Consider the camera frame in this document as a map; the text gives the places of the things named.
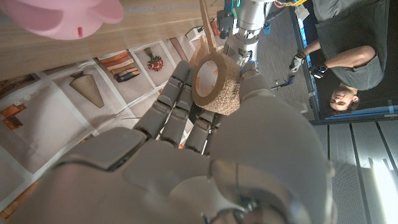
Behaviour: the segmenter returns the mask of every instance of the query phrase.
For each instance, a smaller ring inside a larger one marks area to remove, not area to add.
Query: gray floor
[[[293,56],[297,53],[297,43],[289,11],[283,12],[271,21],[271,34],[260,34],[257,60],[260,71],[267,77],[270,86],[275,86],[275,80],[283,83],[289,76],[295,75],[292,85],[280,88],[274,93],[287,103],[295,101],[305,103],[308,112],[303,115],[308,120],[314,120],[314,115],[308,100],[307,84],[301,68],[297,73],[289,70]]]

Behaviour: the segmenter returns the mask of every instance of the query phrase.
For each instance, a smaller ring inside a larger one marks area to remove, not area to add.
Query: roll of tape
[[[225,54],[210,53],[193,75],[192,98],[209,111],[229,115],[239,109],[240,67]]]

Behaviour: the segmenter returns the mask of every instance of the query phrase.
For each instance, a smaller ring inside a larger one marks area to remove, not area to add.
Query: wire
[[[278,0],[274,1],[274,5],[278,8],[286,7],[286,6],[299,6],[306,2],[307,0],[298,0],[297,2],[280,2]]]
[[[274,5],[278,8],[283,8],[285,7],[285,3],[279,2],[279,1],[274,1]]]

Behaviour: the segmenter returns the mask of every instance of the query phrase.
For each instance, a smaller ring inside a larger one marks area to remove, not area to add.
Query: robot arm
[[[255,59],[264,6],[241,1],[239,33],[224,48],[241,64]],[[110,130],[65,154],[8,222],[333,223],[333,168],[321,142],[272,94],[255,63],[241,72],[240,109],[222,121],[203,111],[177,149],[196,88],[192,73],[180,62],[133,130]]]

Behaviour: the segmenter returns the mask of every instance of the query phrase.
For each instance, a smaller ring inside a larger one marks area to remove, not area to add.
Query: man's hair
[[[351,103],[347,106],[347,110],[338,111],[333,109],[329,104],[330,116],[345,114],[345,113],[352,113],[359,105],[359,100],[357,102],[351,101]]]

